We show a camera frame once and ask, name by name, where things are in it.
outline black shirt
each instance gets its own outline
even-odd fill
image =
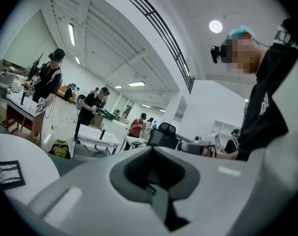
[[[57,94],[61,74],[56,74],[54,79],[52,79],[52,75],[59,70],[59,68],[51,69],[51,66],[47,66],[40,72],[39,76],[41,77],[41,80],[35,86],[33,101],[38,102],[40,97],[46,99],[50,93]]]
[[[257,72],[257,84],[252,89],[247,113],[239,137],[237,160],[246,161],[250,153],[266,147],[274,138],[284,135],[286,123],[272,99],[272,95],[291,71],[298,58],[298,50],[273,44],[267,50]]]
[[[100,107],[102,100],[99,99],[98,96],[94,97],[94,93],[90,93],[86,99],[84,100],[85,104],[88,105],[89,107],[96,106]],[[84,107],[81,108],[81,111],[79,113],[79,118],[84,118],[84,119],[92,119],[94,115],[92,112],[88,109],[85,109]]]
[[[231,139],[227,142],[226,146],[225,146],[225,150],[227,152],[227,154],[233,153],[238,151],[239,148],[239,144],[238,141],[235,139]]]

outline ceiling light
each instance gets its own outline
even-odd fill
[[[137,86],[144,86],[145,83],[143,81],[134,82],[129,84],[131,87],[137,87]]]
[[[76,45],[75,43],[75,28],[72,24],[69,24],[68,25],[68,28],[69,28],[69,34],[70,34],[70,40],[71,40],[71,43],[73,45]]]
[[[219,33],[223,30],[222,24],[218,20],[213,20],[209,23],[209,28],[214,33]]]
[[[75,58],[76,58],[77,63],[80,64],[79,58],[77,56],[75,56]]]

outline man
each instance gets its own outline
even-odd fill
[[[35,92],[33,95],[33,101],[36,103],[41,97],[46,99],[46,106],[50,106],[55,94],[57,94],[61,81],[60,65],[65,52],[58,48],[49,55],[51,62],[47,66],[44,66],[37,78],[37,84],[35,86]]]
[[[90,91],[90,93],[89,94],[91,94],[91,93],[97,93],[99,91],[99,88],[95,88],[95,90],[92,90],[92,91]]]
[[[155,120],[154,124],[152,125],[152,129],[157,129],[157,128],[158,128],[158,125],[157,125],[157,121]]]
[[[295,26],[292,19],[285,20],[278,27],[269,49],[257,42],[249,27],[240,26],[228,34],[219,51],[222,62],[232,64],[239,72],[255,74],[257,84],[252,89],[240,131],[239,150],[231,154],[218,154],[218,158],[246,161],[253,150],[266,147],[274,138],[288,132],[272,95],[298,58]]]
[[[98,93],[90,93],[86,97],[84,102],[82,102],[82,108],[81,108],[79,116],[78,116],[74,140],[77,139],[80,125],[81,124],[83,124],[85,126],[90,125],[94,115],[96,114],[95,111],[97,110],[97,108],[100,108],[100,106],[102,104],[102,100],[106,100],[108,95],[109,95],[108,88],[102,88]]]
[[[239,129],[234,129],[233,132],[232,132],[232,139],[229,140],[225,146],[225,152],[226,154],[230,154],[230,153],[233,153],[235,151],[238,151],[238,147],[239,147],[239,144],[238,144],[238,137],[239,137]]]
[[[146,113],[142,113],[139,119],[135,119],[133,123],[131,123],[130,131],[128,136],[139,138],[141,129],[143,128],[143,120],[147,118]],[[126,142],[125,150],[129,150],[130,145]]]

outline black chair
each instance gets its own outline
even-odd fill
[[[152,130],[147,146],[161,146],[175,149],[178,141],[179,140],[176,138],[176,127],[169,123],[162,122],[158,129]],[[142,143],[137,141],[132,144],[137,148]]]

